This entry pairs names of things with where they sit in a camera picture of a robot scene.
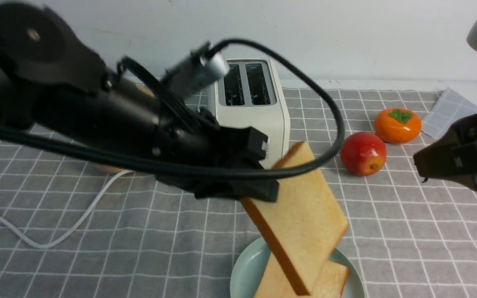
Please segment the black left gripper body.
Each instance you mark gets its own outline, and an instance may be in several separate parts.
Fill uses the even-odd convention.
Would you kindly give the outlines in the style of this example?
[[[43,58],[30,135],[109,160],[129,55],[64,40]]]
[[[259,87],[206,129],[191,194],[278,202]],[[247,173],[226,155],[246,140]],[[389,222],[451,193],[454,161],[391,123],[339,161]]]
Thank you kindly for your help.
[[[220,164],[220,130],[207,110],[193,110],[180,99],[144,99],[139,114],[141,172],[196,195],[220,189],[220,182],[201,177]]]

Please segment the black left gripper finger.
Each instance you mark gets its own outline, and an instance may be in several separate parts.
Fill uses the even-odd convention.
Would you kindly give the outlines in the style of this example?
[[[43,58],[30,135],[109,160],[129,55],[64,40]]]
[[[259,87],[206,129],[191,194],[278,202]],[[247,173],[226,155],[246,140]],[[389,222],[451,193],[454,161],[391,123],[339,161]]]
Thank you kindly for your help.
[[[252,198],[276,202],[280,178],[277,174],[194,174],[193,193],[197,199]]]

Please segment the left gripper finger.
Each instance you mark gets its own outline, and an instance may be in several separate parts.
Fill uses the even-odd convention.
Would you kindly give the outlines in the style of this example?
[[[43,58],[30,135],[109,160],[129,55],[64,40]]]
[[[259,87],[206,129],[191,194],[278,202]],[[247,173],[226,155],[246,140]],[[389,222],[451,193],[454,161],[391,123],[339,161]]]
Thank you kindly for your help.
[[[264,168],[269,138],[254,127],[220,127],[220,165],[228,168]]]

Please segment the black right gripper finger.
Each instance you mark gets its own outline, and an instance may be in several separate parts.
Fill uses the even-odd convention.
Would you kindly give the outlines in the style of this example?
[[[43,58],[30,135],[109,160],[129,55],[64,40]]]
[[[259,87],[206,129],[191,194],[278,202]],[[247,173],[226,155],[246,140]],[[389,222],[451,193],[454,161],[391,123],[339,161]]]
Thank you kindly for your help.
[[[420,177],[458,183],[477,191],[477,149],[462,137],[442,137],[413,155]]]

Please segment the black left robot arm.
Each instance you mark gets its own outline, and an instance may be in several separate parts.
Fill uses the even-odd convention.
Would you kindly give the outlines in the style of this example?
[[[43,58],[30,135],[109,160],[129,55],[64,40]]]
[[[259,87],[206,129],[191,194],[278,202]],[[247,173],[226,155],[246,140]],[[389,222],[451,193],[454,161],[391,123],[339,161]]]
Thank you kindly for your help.
[[[124,57],[117,69],[49,8],[0,4],[0,139],[96,164],[153,174],[196,198],[275,202],[260,178],[267,136],[220,126],[184,100],[225,76],[210,70],[209,44],[158,80]]]

